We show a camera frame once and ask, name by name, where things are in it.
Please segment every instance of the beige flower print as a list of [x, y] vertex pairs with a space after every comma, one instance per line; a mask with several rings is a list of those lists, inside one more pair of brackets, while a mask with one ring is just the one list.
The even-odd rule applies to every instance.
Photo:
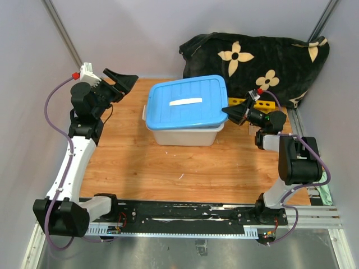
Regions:
[[314, 63], [316, 57], [318, 56], [318, 46], [321, 47], [321, 46], [325, 45], [327, 42], [328, 41], [325, 38], [320, 44], [317, 41], [317, 42], [314, 42], [314, 43], [309, 43], [308, 46], [303, 46], [303, 45], [299, 45], [299, 44], [292, 44], [292, 45], [296, 46], [296, 47], [300, 47], [300, 48], [307, 48], [308, 47], [308, 52], [309, 52], [310, 59], [312, 60], [312, 63]]
[[266, 74], [265, 77], [259, 77], [256, 80], [256, 84], [262, 90], [267, 90], [270, 87], [274, 87], [279, 84], [279, 78], [275, 77], [275, 70], [271, 69]]
[[303, 92], [303, 94], [301, 94], [300, 96], [296, 97], [296, 98], [293, 98], [293, 99], [290, 99], [290, 101], [293, 103], [294, 105], [294, 108], [297, 108], [298, 107], [298, 103], [300, 100], [303, 99], [304, 95], [306, 95], [308, 91], [305, 91]]
[[232, 76], [238, 68], [238, 62], [248, 62], [254, 58], [254, 56], [248, 52], [240, 52], [241, 45], [239, 41], [236, 41], [232, 45], [232, 51], [222, 51], [218, 55], [224, 61], [230, 61], [228, 67], [228, 74]]

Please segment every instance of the storage box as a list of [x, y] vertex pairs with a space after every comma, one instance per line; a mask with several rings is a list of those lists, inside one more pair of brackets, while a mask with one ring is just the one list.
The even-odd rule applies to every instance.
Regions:
[[222, 77], [187, 78], [154, 85], [142, 118], [160, 145], [209, 146], [223, 129], [227, 106]]

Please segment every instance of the white wall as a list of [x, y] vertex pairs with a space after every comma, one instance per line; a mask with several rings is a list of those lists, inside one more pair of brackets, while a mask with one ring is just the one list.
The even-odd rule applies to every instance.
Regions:
[[330, 184], [352, 254], [359, 266], [359, 18], [357, 0], [342, 0], [323, 35], [329, 58], [299, 111], [308, 135], [317, 138], [332, 173]]
[[307, 40], [328, 0], [53, 0], [83, 61], [142, 77], [182, 77], [179, 45], [224, 31]]
[[[43, 104], [77, 68], [39, 0], [2, 2], [0, 36], [0, 267], [14, 269], [35, 225], [34, 200], [45, 196], [66, 150], [47, 126]], [[63, 128], [69, 89], [50, 104]]]

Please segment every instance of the wooden table surface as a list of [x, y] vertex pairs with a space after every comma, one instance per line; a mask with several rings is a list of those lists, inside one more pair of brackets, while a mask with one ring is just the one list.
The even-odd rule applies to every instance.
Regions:
[[[114, 104], [80, 197], [102, 192], [133, 200], [254, 203], [278, 178], [278, 153], [259, 150], [248, 126], [232, 122], [212, 146], [156, 144], [142, 110], [151, 87], [162, 81], [139, 79], [131, 93]], [[291, 131], [289, 120], [283, 131]], [[289, 203], [309, 205], [307, 190]]]

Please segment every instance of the black bag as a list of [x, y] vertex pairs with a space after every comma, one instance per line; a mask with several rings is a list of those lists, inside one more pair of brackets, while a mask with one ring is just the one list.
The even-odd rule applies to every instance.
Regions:
[[[183, 78], [220, 75], [228, 97], [244, 98], [248, 91], [262, 88], [273, 92], [282, 106], [296, 108], [322, 69], [329, 44], [323, 36], [308, 43], [212, 33], [195, 36], [179, 52], [186, 60]], [[273, 101], [269, 94], [262, 99]]]

